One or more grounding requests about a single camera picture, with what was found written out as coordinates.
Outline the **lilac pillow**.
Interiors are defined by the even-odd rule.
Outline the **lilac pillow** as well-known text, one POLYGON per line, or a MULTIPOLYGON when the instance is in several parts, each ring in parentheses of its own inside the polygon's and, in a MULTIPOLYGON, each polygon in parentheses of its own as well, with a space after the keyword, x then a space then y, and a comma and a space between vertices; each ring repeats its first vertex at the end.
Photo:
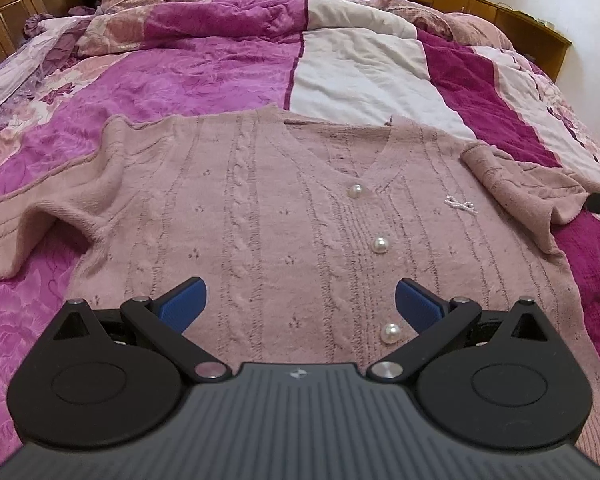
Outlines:
POLYGON ((76 50, 76 42, 94 15, 51 18, 38 14, 27 20, 31 36, 14 54, 0 64, 0 130, 14 109, 27 100, 43 80, 66 65, 76 50))

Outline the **pink knitted cardigan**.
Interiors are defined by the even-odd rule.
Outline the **pink knitted cardigan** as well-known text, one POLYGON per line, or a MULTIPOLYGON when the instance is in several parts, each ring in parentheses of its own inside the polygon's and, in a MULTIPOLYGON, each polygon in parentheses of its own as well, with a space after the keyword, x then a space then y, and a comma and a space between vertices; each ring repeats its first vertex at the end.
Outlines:
POLYGON ((185 333, 230 366, 370 365, 394 346, 401 278, 494 310, 535 295, 592 382, 579 443, 600 463, 600 357, 552 232, 581 221, 598 191, 573 170, 405 118, 116 116, 97 151, 0 197, 0 280, 66 222, 91 244, 69 296, 110 308, 200 276, 208 304, 185 333))

